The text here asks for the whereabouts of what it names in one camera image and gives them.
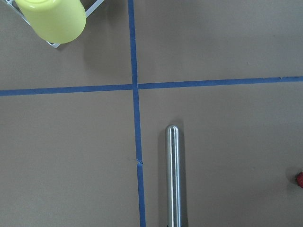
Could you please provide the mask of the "steel muddler black tip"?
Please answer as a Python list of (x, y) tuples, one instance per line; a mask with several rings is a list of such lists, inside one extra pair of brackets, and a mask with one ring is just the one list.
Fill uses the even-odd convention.
[(187, 189), (184, 133), (174, 125), (165, 130), (167, 226), (187, 227)]

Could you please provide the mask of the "red strawberry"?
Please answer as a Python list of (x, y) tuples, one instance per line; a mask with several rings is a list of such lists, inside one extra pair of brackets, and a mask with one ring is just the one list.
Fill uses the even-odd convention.
[(298, 186), (300, 186), (301, 188), (303, 188), (303, 172), (300, 172), (295, 179), (296, 183)]

